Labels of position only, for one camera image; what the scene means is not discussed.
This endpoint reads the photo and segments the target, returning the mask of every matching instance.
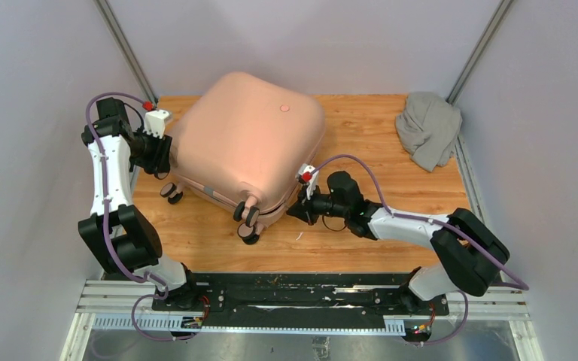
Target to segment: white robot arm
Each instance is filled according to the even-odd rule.
[[[167,287],[168,294],[179,298],[178,304],[191,305],[195,295],[194,285],[188,280],[189,270],[164,254],[158,233],[134,206],[129,185],[129,170],[134,165],[159,179],[169,173],[172,139],[165,135],[165,124],[172,114],[164,110],[149,111],[141,127],[133,132],[121,100],[106,98],[99,100],[96,107],[99,119],[93,128],[100,144],[88,126],[81,135],[94,165],[94,200],[90,217],[78,223],[78,231],[107,273],[119,271],[118,263],[106,247],[105,242],[109,240],[120,263],[133,275],[138,278],[147,275],[147,281],[156,284],[161,293]],[[109,229],[103,229],[102,221],[106,199]],[[111,238],[115,226],[122,226],[125,234]]]
[[[416,214],[387,209],[366,200],[346,171],[332,173],[327,179],[329,194],[323,194],[315,186],[318,171],[314,170],[312,166],[304,165],[299,171],[303,188],[287,214],[310,225],[319,216],[341,217],[358,237],[407,241],[436,252],[439,263],[415,269],[400,286],[396,302],[410,311],[426,307],[432,298],[456,290],[481,296],[499,275],[496,265],[470,245],[463,245],[461,237],[451,228],[460,229],[500,264],[509,259],[506,247],[466,209],[458,208],[452,214]]]

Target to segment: suitcase shell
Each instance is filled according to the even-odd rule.
[[[315,155],[324,129],[324,110],[311,96],[229,73],[168,132],[171,172],[232,212],[253,199],[258,221],[268,226],[284,213],[297,172]]]

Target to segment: gray towel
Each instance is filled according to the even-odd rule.
[[[409,94],[395,129],[411,159],[427,171],[443,167],[453,155],[462,116],[435,93]]]

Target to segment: white enclosure wall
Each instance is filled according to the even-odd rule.
[[[92,1],[0,2],[0,360],[56,360],[86,277],[81,143],[97,93],[138,94]]]
[[[545,358],[578,359],[578,2],[517,1],[458,106]]]
[[[248,71],[305,93],[447,96],[499,0],[110,0],[158,95]]]

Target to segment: wooden surface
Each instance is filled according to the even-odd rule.
[[[373,170],[391,207],[422,213],[449,213],[468,208],[455,159],[427,173],[410,160],[394,127],[406,96],[316,96],[324,106],[327,132],[314,164],[339,154],[358,156]],[[159,107],[180,116],[198,99],[195,96],[162,97]],[[364,196],[379,202],[367,173],[350,159],[323,168],[327,176],[346,170],[359,183]],[[167,254],[196,272],[410,272],[437,261],[435,253],[401,241],[371,241],[348,230],[332,232],[289,217],[265,230],[260,241],[245,245],[236,235],[232,214],[185,192],[176,205],[160,198],[168,180],[141,174],[134,202],[160,235]],[[341,220],[328,219],[331,228]]]

